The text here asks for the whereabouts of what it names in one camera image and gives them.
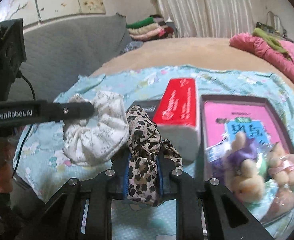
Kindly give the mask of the person's left hand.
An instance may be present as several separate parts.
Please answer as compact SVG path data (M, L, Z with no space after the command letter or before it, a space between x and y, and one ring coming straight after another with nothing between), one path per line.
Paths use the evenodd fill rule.
M17 144L16 136L0 137L0 193L13 190L13 158Z

